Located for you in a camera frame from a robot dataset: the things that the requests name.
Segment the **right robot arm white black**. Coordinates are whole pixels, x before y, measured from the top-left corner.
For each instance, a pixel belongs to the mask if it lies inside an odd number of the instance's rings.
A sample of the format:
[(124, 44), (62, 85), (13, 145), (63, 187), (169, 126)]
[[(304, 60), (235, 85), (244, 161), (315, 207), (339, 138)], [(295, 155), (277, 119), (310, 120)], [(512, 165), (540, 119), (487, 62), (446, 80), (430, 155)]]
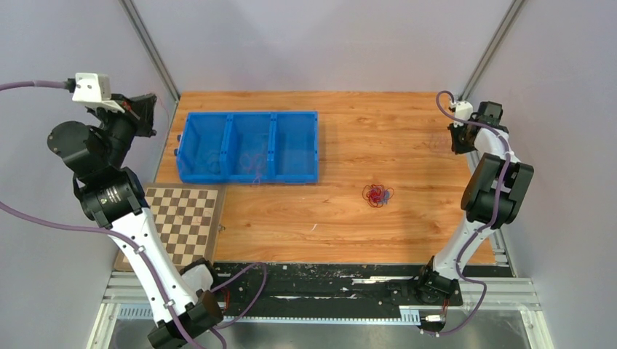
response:
[(467, 101), (450, 101), (444, 114), (452, 151), (476, 153), (479, 161), (462, 198), (464, 216), (446, 246), (421, 269), (415, 284), (420, 302), (436, 304), (458, 291), (462, 272), (482, 242), (517, 217), (534, 175), (509, 142), (501, 125), (501, 104), (485, 101), (474, 108)]

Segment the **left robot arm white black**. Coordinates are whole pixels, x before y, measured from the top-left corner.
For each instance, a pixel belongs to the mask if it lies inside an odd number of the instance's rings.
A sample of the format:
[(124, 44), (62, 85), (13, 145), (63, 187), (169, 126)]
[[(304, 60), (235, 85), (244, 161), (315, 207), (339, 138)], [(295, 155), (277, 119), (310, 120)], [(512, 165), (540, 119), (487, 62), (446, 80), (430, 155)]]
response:
[(154, 348), (194, 344), (223, 320), (216, 300), (223, 282), (204, 261), (179, 270), (164, 248), (137, 175), (123, 165), (136, 137), (153, 137), (156, 95), (72, 97), (100, 125), (66, 121), (49, 134), (48, 147), (73, 172), (73, 192), (84, 214), (128, 259), (151, 306)]

